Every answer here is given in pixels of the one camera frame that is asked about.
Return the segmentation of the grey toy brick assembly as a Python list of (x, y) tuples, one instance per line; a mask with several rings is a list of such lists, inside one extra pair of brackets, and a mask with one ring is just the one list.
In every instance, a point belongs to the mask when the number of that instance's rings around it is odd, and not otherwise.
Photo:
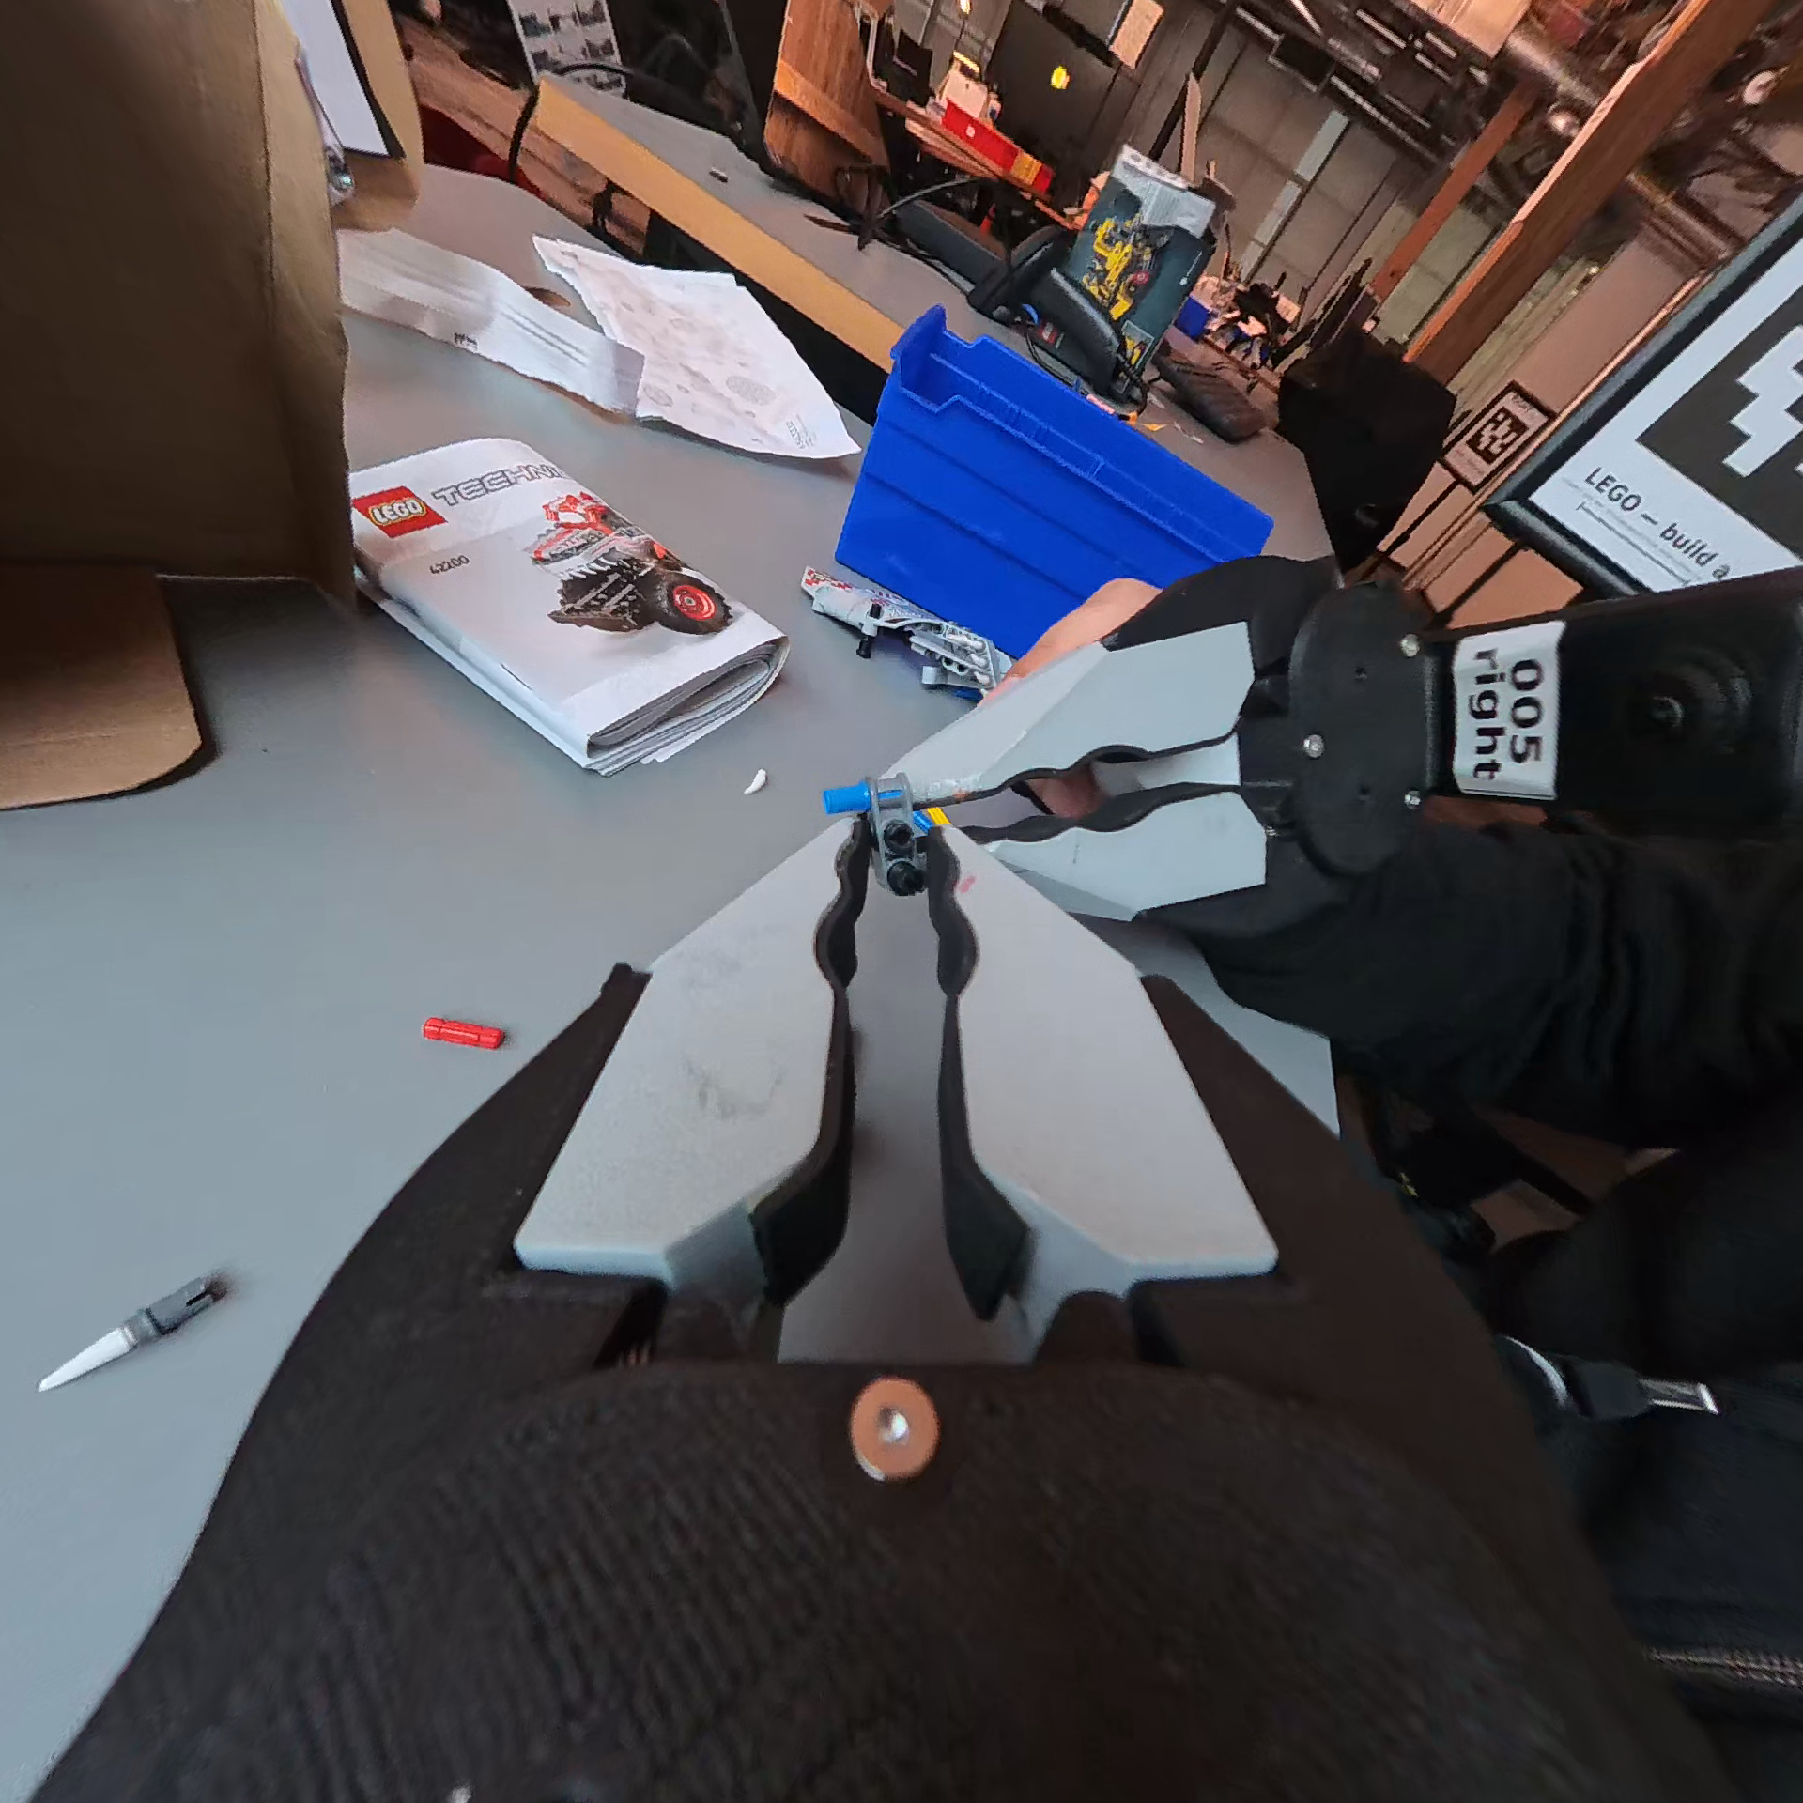
[(925, 893), (927, 845), (932, 833), (947, 826), (942, 811), (919, 800), (903, 775), (870, 776), (866, 795), (876, 872), (887, 890), (902, 897)]

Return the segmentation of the white sticker sheet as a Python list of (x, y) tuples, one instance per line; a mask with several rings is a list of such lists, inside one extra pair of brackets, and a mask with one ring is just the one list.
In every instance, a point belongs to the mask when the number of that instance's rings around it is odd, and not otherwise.
[(643, 421), (761, 457), (858, 454), (839, 405), (733, 275), (634, 264), (544, 236), (532, 246), (602, 332), (643, 357)]

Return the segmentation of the task instruction sign board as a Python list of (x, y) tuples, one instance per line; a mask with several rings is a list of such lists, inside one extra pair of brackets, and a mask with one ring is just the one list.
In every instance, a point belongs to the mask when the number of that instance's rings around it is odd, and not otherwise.
[(1763, 228), (1483, 502), (1592, 595), (1802, 563), (1802, 204)]

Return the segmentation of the yellow vehicle toy set box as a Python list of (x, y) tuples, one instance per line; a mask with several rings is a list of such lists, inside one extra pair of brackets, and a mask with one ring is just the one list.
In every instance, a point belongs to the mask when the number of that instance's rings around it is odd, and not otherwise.
[(1134, 145), (1119, 147), (1068, 272), (1116, 326), (1136, 373), (1209, 270), (1232, 207), (1232, 190), (1210, 171), (1190, 183)]

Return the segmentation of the torn white paper bag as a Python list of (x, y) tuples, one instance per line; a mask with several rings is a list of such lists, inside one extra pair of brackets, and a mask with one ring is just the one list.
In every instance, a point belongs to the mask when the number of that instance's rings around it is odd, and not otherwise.
[(595, 408), (636, 417), (643, 352), (537, 298), (499, 267), (405, 231), (340, 231), (342, 303)]

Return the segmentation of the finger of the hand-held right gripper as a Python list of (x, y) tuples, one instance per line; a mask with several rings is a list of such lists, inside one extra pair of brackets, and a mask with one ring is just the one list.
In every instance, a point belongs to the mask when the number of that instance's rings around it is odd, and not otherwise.
[(1263, 887), (1269, 836), (1232, 788), (1163, 785), (1113, 795), (1081, 819), (986, 826), (984, 848), (1060, 909), (1127, 921)]
[(887, 775), (887, 789), (960, 802), (1103, 753), (1195, 750), (1236, 731), (1253, 673), (1248, 621), (1136, 646), (1093, 641), (927, 738)]

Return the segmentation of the black office chair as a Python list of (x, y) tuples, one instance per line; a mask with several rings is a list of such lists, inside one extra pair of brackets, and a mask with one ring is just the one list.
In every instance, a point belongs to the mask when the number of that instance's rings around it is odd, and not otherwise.
[(1455, 413), (1453, 391), (1388, 343), (1344, 328), (1293, 360), (1278, 383), (1278, 433), (1313, 482), (1341, 572), (1364, 564), (1395, 527), (1438, 460)]

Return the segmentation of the white and grey toy tooth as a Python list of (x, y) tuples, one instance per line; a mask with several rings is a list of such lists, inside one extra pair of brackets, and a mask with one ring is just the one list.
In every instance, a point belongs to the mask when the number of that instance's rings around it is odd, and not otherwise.
[(72, 1358), (57, 1365), (37, 1381), (37, 1393), (49, 1393), (73, 1384), (111, 1363), (119, 1363), (143, 1345), (181, 1333), (194, 1317), (221, 1302), (231, 1284), (221, 1273), (194, 1278), (181, 1285), (110, 1329), (93, 1343), (80, 1347)]

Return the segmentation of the loose grey toy parts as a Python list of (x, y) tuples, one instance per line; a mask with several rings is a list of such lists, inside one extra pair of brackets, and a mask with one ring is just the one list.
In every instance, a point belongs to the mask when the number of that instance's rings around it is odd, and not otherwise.
[(919, 681), (930, 688), (984, 697), (1012, 671), (1013, 659), (991, 640), (888, 589), (813, 567), (802, 569), (801, 587), (817, 615), (857, 634), (861, 659), (870, 659), (883, 637), (903, 641), (922, 661)]

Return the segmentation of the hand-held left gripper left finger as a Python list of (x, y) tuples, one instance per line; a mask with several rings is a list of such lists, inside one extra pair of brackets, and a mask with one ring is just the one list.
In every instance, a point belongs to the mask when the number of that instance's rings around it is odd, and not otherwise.
[(647, 971), (514, 1251), (784, 1304), (849, 1219), (866, 831), (838, 822)]

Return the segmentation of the person's right forearm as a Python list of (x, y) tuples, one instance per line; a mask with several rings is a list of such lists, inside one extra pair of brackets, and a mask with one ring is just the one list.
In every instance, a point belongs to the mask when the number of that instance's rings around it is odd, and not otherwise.
[(1798, 1099), (1798, 841), (1418, 823), (1356, 880), (1157, 921), (1235, 1003), (1426, 1105), (1680, 1146)]

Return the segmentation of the red box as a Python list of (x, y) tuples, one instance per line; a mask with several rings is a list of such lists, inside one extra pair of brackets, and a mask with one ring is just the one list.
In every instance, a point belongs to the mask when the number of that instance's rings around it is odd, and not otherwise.
[(954, 101), (944, 101), (938, 104), (936, 125), (947, 140), (960, 144), (984, 169), (993, 169), (1031, 192), (1050, 194), (1051, 168), (1008, 140), (987, 117), (974, 116)]

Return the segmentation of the person's right hand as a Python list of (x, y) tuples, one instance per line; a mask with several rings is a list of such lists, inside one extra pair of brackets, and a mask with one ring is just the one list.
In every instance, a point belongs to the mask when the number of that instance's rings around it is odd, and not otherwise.
[(1058, 662), (1076, 651), (1105, 640), (1110, 633), (1134, 621), (1160, 595), (1160, 586), (1137, 578), (1115, 578), (1105, 582), (1088, 599), (1076, 604), (1074, 611), (1055, 621), (1040, 640), (1006, 668), (997, 686), (984, 695), (978, 706), (1001, 700), (1008, 686), (1024, 682), (1029, 675)]

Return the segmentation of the small square tag sign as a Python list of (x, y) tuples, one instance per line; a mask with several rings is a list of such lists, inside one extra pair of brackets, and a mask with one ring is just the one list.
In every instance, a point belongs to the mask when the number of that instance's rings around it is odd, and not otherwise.
[(1438, 462), (1458, 484), (1482, 491), (1537, 445), (1559, 417), (1556, 408), (1511, 377), (1458, 425)]

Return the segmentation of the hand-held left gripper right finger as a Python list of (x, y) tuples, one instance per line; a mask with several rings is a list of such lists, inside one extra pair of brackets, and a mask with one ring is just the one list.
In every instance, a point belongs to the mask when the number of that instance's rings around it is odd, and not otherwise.
[(925, 864), (942, 1220), (974, 1316), (1274, 1273), (1275, 1239), (1141, 971), (956, 826)]

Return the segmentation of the blue storage bin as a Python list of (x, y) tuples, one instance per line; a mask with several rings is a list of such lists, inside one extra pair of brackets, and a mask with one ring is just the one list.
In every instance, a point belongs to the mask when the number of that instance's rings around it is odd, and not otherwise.
[(1263, 508), (942, 307), (892, 359), (838, 560), (1004, 654), (1110, 580), (1267, 551)]

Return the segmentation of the brown cardboard box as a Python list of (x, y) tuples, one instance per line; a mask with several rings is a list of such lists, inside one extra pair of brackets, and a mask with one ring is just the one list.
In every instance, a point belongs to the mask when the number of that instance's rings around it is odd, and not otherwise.
[(391, 5), (2, 6), (2, 806), (183, 772), (167, 582), (355, 604), (335, 231), (420, 190)]

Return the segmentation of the toy set instruction booklet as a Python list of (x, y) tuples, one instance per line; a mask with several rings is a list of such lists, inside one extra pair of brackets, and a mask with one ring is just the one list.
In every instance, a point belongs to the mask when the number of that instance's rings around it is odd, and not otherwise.
[(351, 475), (359, 587), (591, 775), (676, 756), (776, 686), (787, 637), (523, 441)]

